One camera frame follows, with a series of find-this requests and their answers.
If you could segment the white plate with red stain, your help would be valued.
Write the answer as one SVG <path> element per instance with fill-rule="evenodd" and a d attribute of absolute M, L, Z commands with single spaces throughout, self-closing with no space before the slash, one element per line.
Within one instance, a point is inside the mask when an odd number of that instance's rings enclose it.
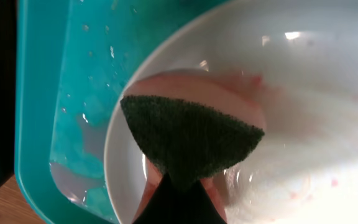
<path fill-rule="evenodd" d="M 267 131 L 217 177 L 229 223 L 358 223 L 358 0 L 231 1 L 159 46 L 175 68 L 260 73 Z"/>

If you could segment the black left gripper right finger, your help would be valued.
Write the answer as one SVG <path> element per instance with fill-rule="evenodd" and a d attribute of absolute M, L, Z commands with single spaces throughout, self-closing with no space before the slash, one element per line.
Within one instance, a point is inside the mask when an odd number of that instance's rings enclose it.
<path fill-rule="evenodd" d="M 226 224 L 200 180 L 181 196 L 184 224 Z"/>

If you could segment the pink green sponge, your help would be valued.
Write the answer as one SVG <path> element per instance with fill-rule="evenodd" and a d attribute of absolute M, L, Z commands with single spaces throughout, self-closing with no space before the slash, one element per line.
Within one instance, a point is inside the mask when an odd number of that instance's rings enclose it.
<path fill-rule="evenodd" d="M 227 221 L 213 177 L 243 161 L 262 140 L 266 121 L 256 102 L 262 88 L 261 75 L 174 70 L 124 92 L 120 106 L 147 159 L 147 180 L 157 184 L 168 174 L 174 188 L 170 223 L 182 223 L 181 196 L 198 180 Z"/>

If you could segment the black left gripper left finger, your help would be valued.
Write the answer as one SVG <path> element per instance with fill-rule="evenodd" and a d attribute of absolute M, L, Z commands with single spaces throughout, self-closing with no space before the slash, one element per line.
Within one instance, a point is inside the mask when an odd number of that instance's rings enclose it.
<path fill-rule="evenodd" d="M 133 224 L 168 224 L 172 220 L 174 188 L 165 174 L 159 183 L 147 181 Z"/>

